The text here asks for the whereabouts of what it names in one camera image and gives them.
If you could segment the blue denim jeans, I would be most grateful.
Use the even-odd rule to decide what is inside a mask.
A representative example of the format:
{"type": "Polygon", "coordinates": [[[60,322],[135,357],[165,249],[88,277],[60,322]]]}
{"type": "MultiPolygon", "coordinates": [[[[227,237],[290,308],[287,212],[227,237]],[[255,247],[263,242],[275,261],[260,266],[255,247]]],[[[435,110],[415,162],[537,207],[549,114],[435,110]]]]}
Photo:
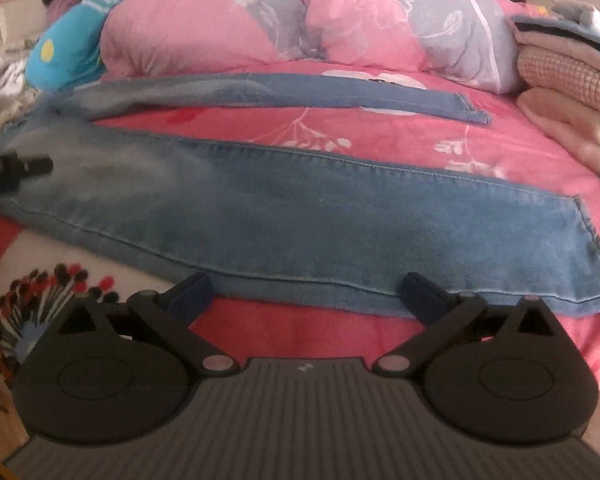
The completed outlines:
{"type": "Polygon", "coordinates": [[[0,196],[0,214],[177,281],[207,272],[224,296],[394,315],[416,271],[452,292],[600,313],[600,236],[583,203],[528,185],[266,141],[113,127],[145,108],[359,110],[485,125],[464,96],[388,82],[226,74],[90,84],[39,100],[0,154],[52,172],[0,196]]]}

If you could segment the stack of folded pink clothes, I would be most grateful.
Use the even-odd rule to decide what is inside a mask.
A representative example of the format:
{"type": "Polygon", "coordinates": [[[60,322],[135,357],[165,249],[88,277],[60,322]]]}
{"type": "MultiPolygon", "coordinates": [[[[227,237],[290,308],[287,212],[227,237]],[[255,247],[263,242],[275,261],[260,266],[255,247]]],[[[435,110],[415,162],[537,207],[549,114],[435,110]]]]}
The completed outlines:
{"type": "Polygon", "coordinates": [[[517,105],[573,158],[600,174],[600,10],[552,0],[512,16],[517,70],[527,90],[517,105]]]}

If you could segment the white grey patterned blanket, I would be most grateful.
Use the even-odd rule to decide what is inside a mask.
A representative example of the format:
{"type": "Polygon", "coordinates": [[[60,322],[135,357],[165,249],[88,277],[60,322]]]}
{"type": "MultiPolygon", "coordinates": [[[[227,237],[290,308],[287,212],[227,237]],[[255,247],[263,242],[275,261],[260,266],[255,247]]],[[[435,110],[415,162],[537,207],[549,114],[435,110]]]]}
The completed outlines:
{"type": "Polygon", "coordinates": [[[24,38],[0,47],[0,131],[23,118],[38,99],[24,76],[34,45],[35,38],[24,38]]]}

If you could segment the pink floral duvet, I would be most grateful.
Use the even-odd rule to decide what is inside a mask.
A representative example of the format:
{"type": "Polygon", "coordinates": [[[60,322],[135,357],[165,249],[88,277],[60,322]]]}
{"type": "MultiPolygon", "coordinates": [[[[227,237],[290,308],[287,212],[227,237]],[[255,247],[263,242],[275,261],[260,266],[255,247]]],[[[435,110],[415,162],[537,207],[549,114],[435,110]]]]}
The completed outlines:
{"type": "Polygon", "coordinates": [[[518,90],[509,0],[123,0],[99,47],[117,77],[224,72],[317,58],[518,90]]]}

